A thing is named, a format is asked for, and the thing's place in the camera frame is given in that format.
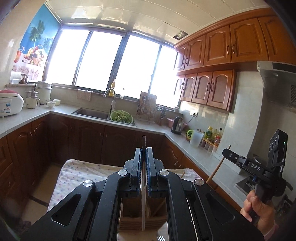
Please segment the person right hand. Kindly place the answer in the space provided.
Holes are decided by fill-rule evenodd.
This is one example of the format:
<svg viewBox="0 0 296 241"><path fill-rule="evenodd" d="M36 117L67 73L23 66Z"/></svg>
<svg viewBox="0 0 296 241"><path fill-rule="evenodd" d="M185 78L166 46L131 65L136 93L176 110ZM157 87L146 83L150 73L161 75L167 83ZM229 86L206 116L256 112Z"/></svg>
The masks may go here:
<svg viewBox="0 0 296 241"><path fill-rule="evenodd" d="M252 222L252 218L249 215L251 210L259 216L257 228L263 235L268 234L275 224L273 204L271 202L269 204L264 204L255 194L255 191L252 190L248 193L243 208L240 211L240 213L250 222Z"/></svg>

